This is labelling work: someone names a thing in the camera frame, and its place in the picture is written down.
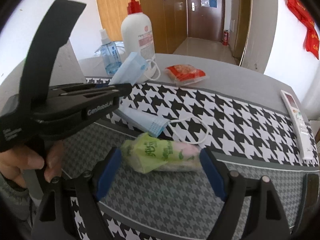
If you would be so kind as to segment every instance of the mask ear loop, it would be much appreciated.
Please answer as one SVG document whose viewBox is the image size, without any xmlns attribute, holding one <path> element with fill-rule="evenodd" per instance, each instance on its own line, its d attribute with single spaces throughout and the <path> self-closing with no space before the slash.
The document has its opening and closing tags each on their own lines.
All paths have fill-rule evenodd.
<svg viewBox="0 0 320 240">
<path fill-rule="evenodd" d="M 150 78 L 150 77 L 148 77 L 146 74 L 144 74 L 144 75 L 145 75 L 149 80 L 151 80 L 151 81 L 156 81 L 156 80 L 158 80 L 158 79 L 160 78 L 160 76 L 161 76 L 161 72 L 160 72 L 160 69 L 159 69 L 159 67 L 158 67 L 158 64 L 157 64 L 154 60 L 151 60 L 151 59 L 147 59 L 147 62 L 153 62 L 153 63 L 155 64 L 155 66 L 156 66 L 159 74 L 158 74 L 158 76 L 157 76 L 156 78 Z"/>
<path fill-rule="evenodd" d="M 187 142 L 187 141 L 185 141 L 185 139 L 182 139 L 181 136 L 176 132 L 176 130 L 170 124 L 170 123 L 174 123 L 174 122 L 183 122 L 183 121 L 191 119 L 191 118 L 194 118 L 194 119 L 197 119 L 198 121 L 200 121 L 203 124 L 203 126 L 207 129 L 207 132 L 205 133 L 205 136 L 201 141 L 198 141 L 198 142 Z M 180 141 L 188 143 L 188 144 L 200 144 L 200 143 L 203 143 L 207 139 L 207 137 L 209 135 L 209 129 L 210 129 L 209 126 L 201 118 L 196 117 L 196 116 L 190 116 L 190 117 L 186 117 L 184 119 L 172 120 L 172 121 L 170 121 L 168 123 L 168 126 L 171 128 L 172 132 L 179 138 Z"/>
</svg>

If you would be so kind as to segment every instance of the paper notice on door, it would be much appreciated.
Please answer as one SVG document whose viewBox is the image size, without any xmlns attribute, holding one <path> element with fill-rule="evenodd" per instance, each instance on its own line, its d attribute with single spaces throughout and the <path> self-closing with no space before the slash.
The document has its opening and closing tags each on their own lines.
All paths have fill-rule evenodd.
<svg viewBox="0 0 320 240">
<path fill-rule="evenodd" d="M 201 6 L 203 7 L 210 7 L 209 0 L 201 0 Z"/>
<path fill-rule="evenodd" d="M 216 8 L 217 7 L 217 0 L 209 0 L 210 7 Z"/>
</svg>

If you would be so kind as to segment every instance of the blue face mask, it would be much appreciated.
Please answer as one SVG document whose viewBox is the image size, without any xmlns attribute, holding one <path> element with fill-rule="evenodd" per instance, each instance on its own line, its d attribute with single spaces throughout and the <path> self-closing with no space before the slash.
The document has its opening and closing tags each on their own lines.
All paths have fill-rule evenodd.
<svg viewBox="0 0 320 240">
<path fill-rule="evenodd" d="M 137 52 L 131 52 L 129 57 L 122 63 L 121 67 L 117 70 L 114 74 L 112 79 L 110 80 L 109 85 L 116 85 L 116 84 L 125 84 L 130 83 L 134 85 L 138 79 L 144 74 L 145 70 L 148 67 L 149 62 L 152 60 L 145 60 L 142 56 L 140 56 Z M 156 68 L 159 71 L 158 65 L 154 62 Z"/>
<path fill-rule="evenodd" d="M 122 119 L 126 120 L 127 122 L 131 123 L 135 127 L 139 128 L 141 131 L 147 132 L 150 136 L 155 137 L 155 138 L 157 138 L 167 126 L 169 126 L 171 128 L 172 132 L 179 138 L 180 141 L 188 143 L 188 144 L 203 143 L 206 140 L 207 136 L 209 135 L 208 125 L 206 123 L 204 123 L 202 121 L 202 119 L 195 117 L 195 116 L 172 121 L 172 120 L 166 119 L 164 117 L 160 117 L 160 116 L 153 115 L 153 114 L 148 114 L 146 112 L 142 112 L 137 109 L 132 109 L 132 108 L 129 108 L 129 107 L 126 107 L 123 105 L 120 105 L 119 108 L 114 111 L 114 113 L 116 115 L 118 115 L 119 117 L 121 117 Z M 191 118 L 199 120 L 207 130 L 206 135 L 204 136 L 204 138 L 201 141 L 198 141 L 198 142 L 185 141 L 185 139 L 183 139 L 176 132 L 174 127 L 172 127 L 172 125 L 170 124 L 170 123 L 174 123 L 174 122 L 182 122 L 182 121 L 185 121 L 185 120 L 188 120 Z"/>
</svg>

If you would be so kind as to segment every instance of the spray bottle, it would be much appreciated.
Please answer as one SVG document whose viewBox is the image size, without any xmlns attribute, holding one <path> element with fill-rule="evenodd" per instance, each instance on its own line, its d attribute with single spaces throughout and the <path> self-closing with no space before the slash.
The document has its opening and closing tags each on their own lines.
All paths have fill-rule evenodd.
<svg viewBox="0 0 320 240">
<path fill-rule="evenodd" d="M 130 0 L 128 4 L 128 16 L 123 20 L 121 25 L 121 34 L 124 43 L 124 49 L 127 55 L 131 52 L 137 52 L 145 60 L 155 62 L 155 45 L 153 42 L 152 26 L 149 17 L 142 13 L 141 5 L 136 0 Z M 155 64 L 150 63 L 144 75 L 137 83 L 142 83 L 156 72 Z"/>
<path fill-rule="evenodd" d="M 121 66 L 121 59 L 116 44 L 108 37 L 105 29 L 100 31 L 102 46 L 100 47 L 101 56 L 107 74 L 115 74 Z"/>
</svg>

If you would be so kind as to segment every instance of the wooden cabinet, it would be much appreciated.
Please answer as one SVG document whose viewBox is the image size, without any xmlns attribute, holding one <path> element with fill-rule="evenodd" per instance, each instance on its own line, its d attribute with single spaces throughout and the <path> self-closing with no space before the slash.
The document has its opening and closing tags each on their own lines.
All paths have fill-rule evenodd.
<svg viewBox="0 0 320 240">
<path fill-rule="evenodd" d="M 152 23 L 156 53 L 173 53 L 187 37 L 186 0 L 140 0 Z"/>
<path fill-rule="evenodd" d="M 139 0 L 152 23 L 156 53 L 173 53 L 187 37 L 187 0 Z M 119 41 L 129 0 L 97 0 L 102 27 Z"/>
</svg>

